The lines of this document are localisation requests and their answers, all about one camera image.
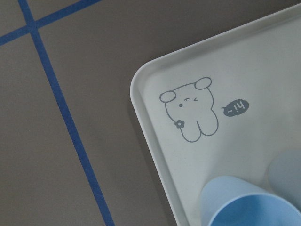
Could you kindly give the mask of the cream serving tray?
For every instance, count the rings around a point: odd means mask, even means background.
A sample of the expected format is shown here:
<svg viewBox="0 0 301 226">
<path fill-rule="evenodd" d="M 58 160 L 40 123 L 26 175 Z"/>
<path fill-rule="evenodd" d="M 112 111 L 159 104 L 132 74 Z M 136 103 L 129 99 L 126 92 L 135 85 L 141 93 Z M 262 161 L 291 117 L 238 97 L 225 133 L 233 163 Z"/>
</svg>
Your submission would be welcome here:
<svg viewBox="0 0 301 226">
<path fill-rule="evenodd" d="M 199 226 L 207 181 L 268 188 L 270 162 L 301 147 L 300 5 L 149 61 L 130 98 L 177 225 Z"/>
</svg>

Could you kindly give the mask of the grey plastic cup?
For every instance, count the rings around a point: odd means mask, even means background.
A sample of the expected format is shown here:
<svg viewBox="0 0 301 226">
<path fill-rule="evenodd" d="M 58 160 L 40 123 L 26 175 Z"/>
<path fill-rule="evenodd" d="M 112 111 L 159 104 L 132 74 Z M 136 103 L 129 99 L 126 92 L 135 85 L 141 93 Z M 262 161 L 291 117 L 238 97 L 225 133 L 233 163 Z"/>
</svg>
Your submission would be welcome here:
<svg viewBox="0 0 301 226">
<path fill-rule="evenodd" d="M 271 188 L 291 199 L 301 197 L 301 151 L 280 153 L 269 165 L 268 178 Z"/>
</svg>

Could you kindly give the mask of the light blue cup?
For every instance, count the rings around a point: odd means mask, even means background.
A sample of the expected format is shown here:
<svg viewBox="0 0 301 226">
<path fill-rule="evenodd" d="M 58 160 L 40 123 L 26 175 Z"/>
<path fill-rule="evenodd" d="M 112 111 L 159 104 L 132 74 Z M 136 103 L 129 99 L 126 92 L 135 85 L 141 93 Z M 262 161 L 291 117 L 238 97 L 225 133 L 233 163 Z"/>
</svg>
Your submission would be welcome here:
<svg viewBox="0 0 301 226">
<path fill-rule="evenodd" d="M 299 226 L 301 213 L 287 200 L 232 176 L 204 186 L 200 196 L 203 226 Z"/>
</svg>

